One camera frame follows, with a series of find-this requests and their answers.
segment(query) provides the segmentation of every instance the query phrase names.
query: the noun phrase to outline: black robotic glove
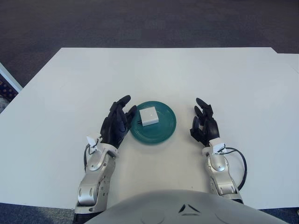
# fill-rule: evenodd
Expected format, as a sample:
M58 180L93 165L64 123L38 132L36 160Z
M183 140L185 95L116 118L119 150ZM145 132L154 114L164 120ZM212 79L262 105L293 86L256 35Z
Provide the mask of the black robotic glove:
M211 105L206 104L203 100L196 98L197 104L201 107L201 110L195 106L195 116L193 119L192 128L190 134L197 141L200 141L206 147L209 146L209 141L219 138L219 130L217 122L213 118L213 110Z
M134 105L129 112L124 113L124 106L130 101L129 95L114 102L110 108L109 115L105 118L101 128L101 143L107 143L118 148L123 138L131 128L131 122L136 114L137 107Z

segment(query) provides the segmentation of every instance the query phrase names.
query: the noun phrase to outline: black cable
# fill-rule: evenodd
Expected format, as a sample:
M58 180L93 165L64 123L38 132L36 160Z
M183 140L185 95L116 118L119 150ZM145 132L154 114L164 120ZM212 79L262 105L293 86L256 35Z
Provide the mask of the black cable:
M220 153L220 154L225 155L225 154L230 154L230 153L233 153L233 152L237 152L242 157L242 160L243 160L243 163L244 163L244 175L243 175L243 178L242 178L242 181L241 181L240 185L238 186L238 190L241 190L242 187L245 184L246 177L247 177L247 162L246 162L246 159L245 159L244 155L238 149L231 148L231 147L226 147L226 149L231 149L232 151L230 151L228 153Z
M90 145L87 144L86 147L85 147L85 150L84 150L84 156L83 156L83 161L84 161L84 171L86 171L86 165L87 165L87 158L86 158L86 151L89 151L90 149Z

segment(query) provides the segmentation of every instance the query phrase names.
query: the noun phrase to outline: teal plate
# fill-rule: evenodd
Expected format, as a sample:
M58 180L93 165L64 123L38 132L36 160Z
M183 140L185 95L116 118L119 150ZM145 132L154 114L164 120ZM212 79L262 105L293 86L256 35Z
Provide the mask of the teal plate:
M139 110L154 106L159 118L159 123L143 127ZM131 133L139 141L147 144L157 144L168 139L176 129L177 120L172 109L157 101L144 102L137 106L137 113L132 120Z

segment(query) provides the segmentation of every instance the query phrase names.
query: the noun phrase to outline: black triangle logo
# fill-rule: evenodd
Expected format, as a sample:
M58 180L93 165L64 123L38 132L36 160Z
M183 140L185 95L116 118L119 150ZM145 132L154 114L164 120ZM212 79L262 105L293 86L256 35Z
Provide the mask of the black triangle logo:
M183 204L183 206L178 212L181 213L182 216L199 216L201 214L199 210L197 210L196 208L194 208L189 204L188 206Z

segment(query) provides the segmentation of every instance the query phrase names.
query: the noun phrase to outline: gray carpet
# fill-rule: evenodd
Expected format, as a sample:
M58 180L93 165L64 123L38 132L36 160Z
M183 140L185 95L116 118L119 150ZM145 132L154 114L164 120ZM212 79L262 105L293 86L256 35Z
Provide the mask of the gray carpet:
M287 223L298 224L298 208L264 209L262 211ZM71 209L51 209L0 203L1 224L71 224Z
M0 62L22 85L61 47L299 53L298 0L1 0Z

